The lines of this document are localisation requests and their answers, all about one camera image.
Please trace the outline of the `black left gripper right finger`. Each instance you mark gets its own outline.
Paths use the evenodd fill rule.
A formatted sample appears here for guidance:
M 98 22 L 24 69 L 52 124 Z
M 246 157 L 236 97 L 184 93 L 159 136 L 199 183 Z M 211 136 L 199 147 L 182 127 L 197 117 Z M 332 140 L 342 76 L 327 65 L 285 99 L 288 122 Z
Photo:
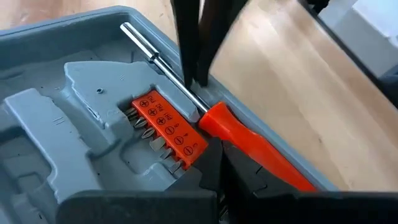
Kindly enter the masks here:
M 236 224 L 398 224 L 397 192 L 301 191 L 223 141 L 224 192 Z

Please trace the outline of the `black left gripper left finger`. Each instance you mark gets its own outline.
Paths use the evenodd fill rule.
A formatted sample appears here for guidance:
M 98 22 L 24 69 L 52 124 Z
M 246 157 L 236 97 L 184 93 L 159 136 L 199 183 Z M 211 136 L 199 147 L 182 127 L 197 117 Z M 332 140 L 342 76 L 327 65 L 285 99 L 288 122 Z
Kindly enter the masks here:
M 222 141 L 212 138 L 164 191 L 86 190 L 68 197 L 56 224 L 218 224 Z

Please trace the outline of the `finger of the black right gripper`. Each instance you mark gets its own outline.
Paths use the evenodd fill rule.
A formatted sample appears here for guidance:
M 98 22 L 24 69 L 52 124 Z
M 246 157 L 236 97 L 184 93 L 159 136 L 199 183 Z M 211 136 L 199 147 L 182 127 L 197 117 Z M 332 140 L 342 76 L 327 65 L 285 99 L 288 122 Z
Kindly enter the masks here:
M 195 81 L 207 86 L 211 64 L 233 22 L 249 0 L 205 0 L 199 23 L 200 51 Z
M 184 85 L 190 89 L 197 72 L 200 0 L 170 0 L 177 30 Z

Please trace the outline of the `red handled screwdriver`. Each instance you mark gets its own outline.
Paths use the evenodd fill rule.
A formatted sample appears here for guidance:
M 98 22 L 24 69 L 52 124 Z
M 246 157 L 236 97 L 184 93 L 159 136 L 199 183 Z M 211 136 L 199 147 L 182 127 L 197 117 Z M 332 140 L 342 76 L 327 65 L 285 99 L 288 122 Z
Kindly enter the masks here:
M 199 97 L 187 90 L 176 73 L 159 56 L 159 52 L 130 23 L 120 25 L 121 30 L 148 56 L 172 83 L 205 114 L 199 127 L 208 134 L 231 141 L 266 170 L 281 178 L 296 189 L 316 191 L 313 184 L 301 174 L 268 140 L 243 125 L 223 102 L 209 107 Z

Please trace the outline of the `grey plastic tool case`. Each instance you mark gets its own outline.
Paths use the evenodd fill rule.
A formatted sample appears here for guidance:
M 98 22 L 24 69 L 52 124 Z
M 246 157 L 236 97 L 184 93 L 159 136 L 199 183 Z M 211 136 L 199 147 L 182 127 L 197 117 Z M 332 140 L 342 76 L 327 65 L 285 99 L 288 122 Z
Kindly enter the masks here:
M 85 190 L 165 190 L 167 172 L 122 110 L 150 88 L 198 111 L 123 34 L 131 23 L 180 71 L 177 46 L 137 10 L 113 6 L 0 31 L 0 224 L 58 224 Z

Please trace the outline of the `red screwdriver bit holder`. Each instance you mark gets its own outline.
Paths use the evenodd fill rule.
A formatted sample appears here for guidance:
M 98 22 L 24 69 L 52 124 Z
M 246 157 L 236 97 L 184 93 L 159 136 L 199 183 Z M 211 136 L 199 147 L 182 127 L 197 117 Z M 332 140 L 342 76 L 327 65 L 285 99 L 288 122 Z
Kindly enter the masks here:
M 133 100 L 131 106 L 145 117 L 148 127 L 156 130 L 155 135 L 163 138 L 166 148 L 171 150 L 165 156 L 183 162 L 181 168 L 187 170 L 206 149 L 205 138 L 157 91 Z

